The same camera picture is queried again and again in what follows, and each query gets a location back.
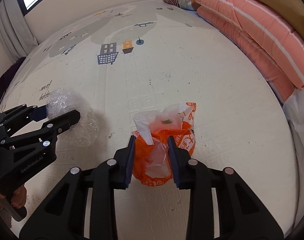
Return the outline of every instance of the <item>gray curtain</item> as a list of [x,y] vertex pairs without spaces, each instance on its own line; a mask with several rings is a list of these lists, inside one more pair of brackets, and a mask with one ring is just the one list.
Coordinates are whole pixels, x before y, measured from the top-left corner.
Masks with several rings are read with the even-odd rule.
[[0,41],[13,63],[26,57],[38,45],[17,0],[0,3]]

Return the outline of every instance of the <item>play mat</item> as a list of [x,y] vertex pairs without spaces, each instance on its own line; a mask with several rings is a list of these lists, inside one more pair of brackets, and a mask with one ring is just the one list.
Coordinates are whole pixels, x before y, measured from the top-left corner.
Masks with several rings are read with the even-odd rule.
[[[298,171],[282,108],[241,50],[196,14],[149,0],[72,23],[28,55],[0,112],[44,105],[58,87],[73,88],[91,104],[99,137],[89,148],[72,148],[59,137],[57,160],[26,183],[28,217],[70,168],[94,168],[125,147],[136,130],[133,114],[196,102],[193,157],[210,168],[233,167],[284,233],[294,223]],[[132,178],[128,190],[115,194],[120,240],[184,238],[189,192],[172,180],[148,187]],[[12,221],[16,234],[22,226]]]

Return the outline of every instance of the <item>gray building illustration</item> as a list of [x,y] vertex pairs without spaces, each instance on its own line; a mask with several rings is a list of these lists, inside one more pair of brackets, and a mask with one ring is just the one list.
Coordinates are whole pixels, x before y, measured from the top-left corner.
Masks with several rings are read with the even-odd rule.
[[117,54],[118,52],[116,52],[116,42],[110,44],[103,44],[101,46],[100,55],[98,55],[99,65],[108,63],[113,64]]

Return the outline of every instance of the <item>snack wrapper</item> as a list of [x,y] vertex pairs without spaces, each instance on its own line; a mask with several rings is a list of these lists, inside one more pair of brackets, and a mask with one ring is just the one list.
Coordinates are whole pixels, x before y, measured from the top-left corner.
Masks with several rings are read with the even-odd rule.
[[175,104],[163,112],[145,111],[133,116],[137,131],[133,175],[148,186],[161,186],[172,178],[167,140],[173,136],[177,147],[192,155],[195,148],[196,103]]

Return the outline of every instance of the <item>silver screw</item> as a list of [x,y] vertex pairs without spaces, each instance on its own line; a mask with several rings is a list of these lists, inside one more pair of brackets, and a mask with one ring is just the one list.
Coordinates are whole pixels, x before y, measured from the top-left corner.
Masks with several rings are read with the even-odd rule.
[[80,169],[79,169],[78,167],[73,167],[73,168],[70,170],[70,172],[71,172],[72,174],[78,174],[78,173],[80,172]]
[[192,166],[195,166],[195,165],[197,165],[199,162],[198,162],[196,159],[190,159],[190,160],[188,161],[188,163],[189,163],[190,165],[192,165]]
[[115,159],[109,159],[107,161],[107,165],[109,165],[109,166],[114,166],[116,163],[117,163],[117,161]]
[[43,146],[47,147],[47,146],[49,146],[49,145],[50,145],[50,142],[49,142],[49,141],[44,141],[44,142],[43,142]]
[[234,170],[232,168],[230,168],[230,167],[226,168],[224,171],[228,175],[232,175],[234,173]]

